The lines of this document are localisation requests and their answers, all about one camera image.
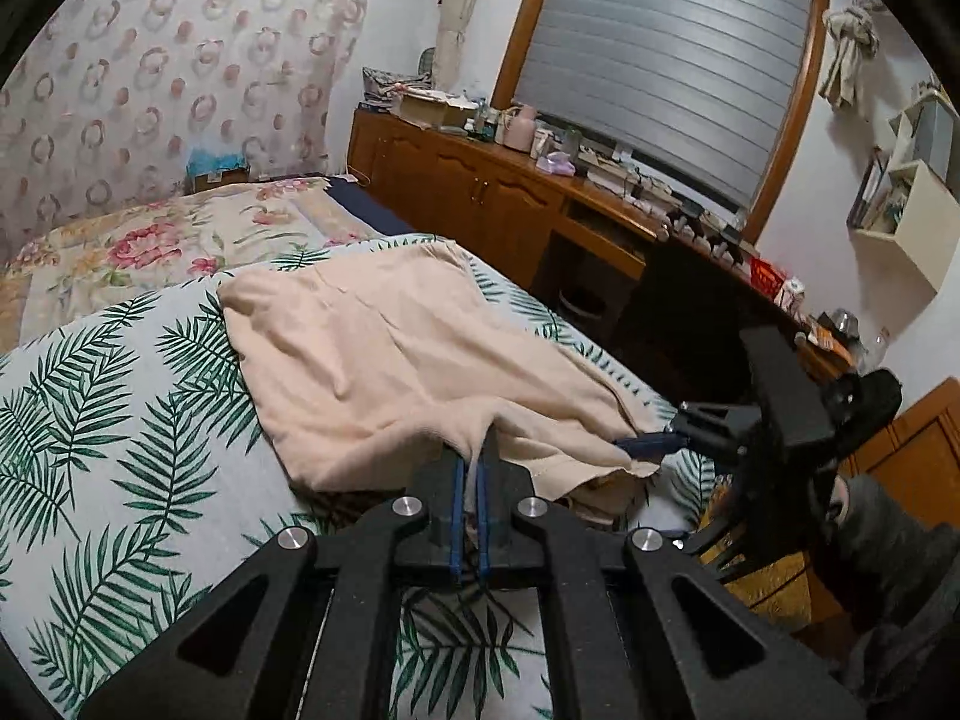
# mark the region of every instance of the bed sheet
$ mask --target bed sheet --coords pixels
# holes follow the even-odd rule
[[[0,351],[136,295],[272,259],[379,237],[323,178],[232,184],[79,220],[22,248],[0,276]]]
[[[254,266],[429,239],[297,247]],[[470,264],[498,311],[671,418],[602,348]],[[329,533],[382,499],[291,492],[227,340],[216,288],[229,277],[136,295],[0,358],[0,634],[66,717],[275,533]],[[712,480],[707,461],[668,458],[637,518],[692,528]],[[390,717],[552,716],[536,591],[412,589],[400,614]]]

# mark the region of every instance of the beige cloth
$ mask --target beige cloth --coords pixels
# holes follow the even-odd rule
[[[442,442],[472,461],[496,425],[539,495],[656,466],[610,442],[656,429],[640,399],[486,303],[453,242],[248,269],[219,289],[230,343],[291,481],[395,490]],[[626,480],[631,477],[624,474]]]

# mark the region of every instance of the metal screw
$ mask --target metal screw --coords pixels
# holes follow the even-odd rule
[[[523,514],[524,517],[543,517],[547,508],[546,501],[536,496],[524,498],[517,504],[517,512]]]
[[[277,543],[284,549],[299,549],[309,538],[304,528],[286,528],[277,535]]]
[[[664,537],[653,528],[637,528],[631,536],[631,541],[640,552],[656,552],[664,546]]]
[[[394,514],[399,514],[401,517],[416,517],[423,508],[424,503],[413,495],[404,495],[394,501]]]

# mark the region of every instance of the wooden desk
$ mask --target wooden desk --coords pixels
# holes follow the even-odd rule
[[[584,252],[626,276],[622,322],[596,340],[670,399],[736,402],[749,384],[739,328],[772,323],[791,343],[800,329],[742,271],[660,242],[657,218],[524,153],[357,111],[347,163],[407,223],[457,240],[548,306]],[[816,351],[800,358],[815,378],[836,375]]]

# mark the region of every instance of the floral blanket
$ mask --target floral blanket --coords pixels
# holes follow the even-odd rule
[[[430,237],[291,247],[269,266]],[[498,311],[671,418],[563,319],[472,271]],[[0,634],[64,716],[282,528],[329,533],[382,500],[291,493],[227,340],[216,289],[231,277],[140,293],[0,358]],[[632,524],[695,527],[713,479],[709,461],[670,456]],[[412,589],[400,615],[391,718],[552,716],[536,591]]]
[[[0,351],[149,290],[264,262],[291,245],[378,238],[323,178],[234,184],[75,221],[0,277]]]

